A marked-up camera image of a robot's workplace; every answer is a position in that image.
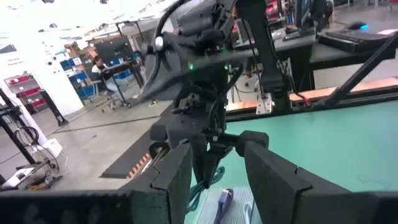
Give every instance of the black cable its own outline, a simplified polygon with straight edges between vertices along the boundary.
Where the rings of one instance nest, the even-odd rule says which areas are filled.
[[[155,28],[155,33],[154,33],[154,41],[156,40],[157,37],[159,37],[162,33],[162,29],[164,24],[166,23],[167,19],[171,16],[171,14],[178,9],[178,7],[180,7],[182,4],[185,3],[186,0],[178,0],[175,3],[173,3],[168,9],[167,11],[163,14],[163,16],[159,19],[159,22],[156,25]],[[145,90],[147,85],[151,85],[158,72],[159,72],[159,68],[160,68],[160,54],[162,54],[161,52],[156,52],[155,53],[155,65],[152,68],[152,70],[150,71],[150,74],[148,75],[148,79],[145,82],[144,86],[142,87],[143,90]]]
[[[255,93],[255,91],[253,90],[253,91],[243,91],[243,90],[240,90],[236,85],[234,85],[235,86],[235,89],[238,91],[238,92],[241,92],[241,93]]]
[[[15,120],[13,120],[12,119],[12,121],[17,125],[17,127],[18,127],[18,129],[17,130],[15,130],[14,131],[14,134],[12,135],[12,138],[15,140],[15,141],[19,141],[19,142],[21,142],[21,144],[24,146],[24,147],[32,147],[32,146],[40,146],[42,149],[44,149],[45,151],[47,151],[50,155],[51,155],[51,157],[53,158],[53,160],[55,161],[55,163],[56,163],[56,168],[57,168],[57,172],[59,173],[60,172],[60,167],[59,167],[59,164],[58,164],[58,160],[55,158],[55,156],[46,148],[46,147],[43,147],[42,145],[40,145],[39,144],[39,132],[35,129],[35,128],[33,128],[33,127],[30,127],[30,126],[20,126],[19,125],[19,123],[18,122],[16,122]],[[25,142],[24,140],[23,140],[23,138],[22,138],[22,136],[21,136],[21,132],[23,132],[23,131],[25,131],[24,132],[24,136],[26,137],[26,138],[28,138],[28,140],[30,141],[30,142]],[[40,151],[40,149],[38,149],[37,147],[36,147],[36,152],[37,153],[39,153],[43,158],[44,158],[44,160],[45,160],[45,162],[48,162],[48,161],[50,161],[50,159],[44,154],[44,153],[42,153],[41,151]]]
[[[309,100],[307,97],[305,97],[305,96],[303,96],[302,94],[300,94],[300,93],[296,90],[296,87],[295,87],[294,81],[293,81],[293,77],[292,77],[291,75],[287,75],[287,76],[288,76],[288,79],[289,79],[289,82],[290,82],[290,86],[292,87],[293,93],[296,94],[296,95],[297,95],[298,97],[300,97],[301,99],[303,99],[304,104],[305,104],[306,106],[312,107],[313,105],[312,105],[312,103],[310,102],[310,100]]]
[[[246,27],[246,21],[242,21],[242,24],[243,24],[244,31],[246,32],[246,35],[249,37],[249,45],[250,45],[251,51],[253,53],[254,66],[256,68],[257,77],[258,77],[259,80],[261,80],[260,73],[259,73],[259,67],[257,65],[256,53],[254,51],[253,43],[251,42],[251,38],[250,38],[250,35],[249,35],[249,30]],[[262,89],[261,84],[259,86],[260,86],[260,92],[261,92],[261,95],[262,95],[264,93],[264,91]]]
[[[306,69],[304,70],[303,77],[301,78],[300,85],[298,86],[298,89],[299,89],[299,90],[301,90],[301,87],[303,87],[305,74],[307,74],[307,71],[308,71],[309,68],[310,68],[310,65],[308,65],[308,66],[306,67]]]
[[[214,122],[213,121],[214,121],[214,118],[215,118],[215,114],[216,114],[217,108],[220,106],[220,102],[223,99],[223,97],[225,97],[225,95],[228,93],[228,91],[234,86],[236,81],[241,76],[241,71],[242,71],[242,66],[240,66],[240,68],[238,70],[234,71],[234,75],[232,76],[230,81],[226,84],[225,89],[218,95],[217,99],[211,105],[209,116],[208,116],[209,124],[210,124],[209,127],[210,128],[214,129]]]
[[[33,134],[32,138],[29,139],[30,142],[25,142],[23,140],[23,138],[21,136],[22,131],[25,131],[25,132],[30,131]],[[20,141],[24,147],[29,147],[31,145],[37,145],[39,143],[39,132],[35,128],[28,127],[28,126],[27,127],[18,127],[18,129],[16,131],[14,131],[12,138],[15,141]]]

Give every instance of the person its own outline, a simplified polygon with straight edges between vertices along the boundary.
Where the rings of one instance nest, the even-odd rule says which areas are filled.
[[[107,66],[102,61],[100,56],[96,55],[94,57],[93,63],[94,66],[91,69],[91,72],[93,73],[94,77],[97,77],[97,80],[103,80],[106,89],[115,92],[118,98],[122,101],[123,97],[121,95],[121,92],[123,93],[129,88],[129,83],[122,79],[116,79],[115,83],[114,79],[112,78],[113,74],[103,73],[102,71],[107,68]]]

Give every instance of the blue connector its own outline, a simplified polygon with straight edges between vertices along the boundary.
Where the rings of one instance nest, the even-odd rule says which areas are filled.
[[[218,203],[224,205],[231,196],[232,195],[231,195],[231,192],[229,191],[229,189],[223,189],[223,191],[220,195],[220,198],[218,199]]]

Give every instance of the gray floor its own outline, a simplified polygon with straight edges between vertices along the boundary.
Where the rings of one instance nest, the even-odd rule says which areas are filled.
[[[396,27],[398,12],[388,13],[386,7],[378,9],[373,7],[339,9],[335,18],[339,22],[335,24],[336,26],[341,25],[341,23],[363,20],[370,24],[378,24],[378,26],[398,28]],[[388,76],[396,76],[396,74],[393,74],[396,71],[394,65],[398,68],[398,63],[394,62],[388,65],[388,70],[385,68],[387,66],[380,66],[374,78],[382,78],[387,73]],[[354,67],[336,69],[340,70],[317,71],[315,74],[318,80],[317,85],[339,85],[352,75]],[[252,89],[244,86],[246,81],[248,80],[242,77],[238,83],[238,88],[242,91],[252,91]],[[250,86],[255,81],[255,79],[249,80],[249,82],[252,82]],[[137,90],[133,89],[127,94],[132,96],[136,92]],[[241,93],[240,97],[241,100],[250,100],[255,96]],[[102,113],[101,107],[94,107],[88,103],[85,109],[68,116],[67,119],[70,124],[62,129],[57,127],[49,110],[35,114],[36,122],[47,137],[57,139],[65,147],[64,155],[60,155],[58,161],[62,168],[61,173],[66,175],[53,189],[116,189],[122,186],[127,180],[102,179],[99,176],[149,129],[151,124],[157,120],[154,117],[160,115],[169,104],[170,102],[160,102],[152,108],[148,108],[145,104],[130,110],[120,108],[116,111],[107,110]],[[7,178],[14,173],[15,166],[24,165],[26,160],[2,129],[0,129],[0,143],[0,173]],[[66,159],[70,171],[65,165]]]

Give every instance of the metal pole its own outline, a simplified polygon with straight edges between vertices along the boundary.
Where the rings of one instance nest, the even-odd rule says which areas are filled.
[[[0,116],[0,126],[2,126],[2,128],[5,130],[5,132],[8,134],[8,136],[11,138],[11,140],[13,141],[13,143],[17,146],[17,148],[19,149],[19,151],[22,153],[22,155],[24,155],[24,157],[26,158],[26,160],[30,163],[30,164],[36,164],[36,161],[33,159],[33,157],[29,154],[29,152],[26,150],[26,148],[24,147],[24,145],[22,145],[22,143],[20,142],[20,140],[18,140],[18,138],[14,138],[14,132],[12,132],[11,128],[8,126],[8,124],[6,123],[6,121],[2,118],[2,116]]]
[[[335,89],[325,100],[325,105],[334,105],[344,98],[360,81],[362,81],[376,66],[384,60],[390,50],[398,46],[398,33],[377,50],[344,84]]]
[[[122,30],[121,30],[120,27],[119,27],[120,24],[121,24],[121,23],[117,22],[117,23],[116,23],[116,27],[118,28],[118,32],[119,32],[120,36],[122,37],[122,36],[123,36],[123,33],[122,33]]]
[[[15,112],[15,110],[19,108],[18,105],[14,105],[11,102],[11,100],[8,98],[8,96],[3,92],[2,88],[0,88],[0,97],[6,103],[8,108],[13,109],[13,112],[10,113],[10,117],[17,123],[18,126],[26,127],[25,122],[21,119],[19,114],[17,114]],[[27,129],[26,133],[33,139],[33,134],[31,133],[30,130]]]
[[[278,7],[279,18],[281,18],[282,16],[285,16],[284,15],[284,8],[282,6],[282,1],[281,0],[276,0],[276,4],[277,4],[277,7]]]
[[[139,35],[141,36],[142,42],[145,43],[145,38],[144,38],[144,35],[143,35],[142,32],[141,32],[141,28],[140,28],[139,25],[138,25],[138,21],[135,21],[135,23],[136,23],[136,25],[137,25],[138,32],[139,32]]]

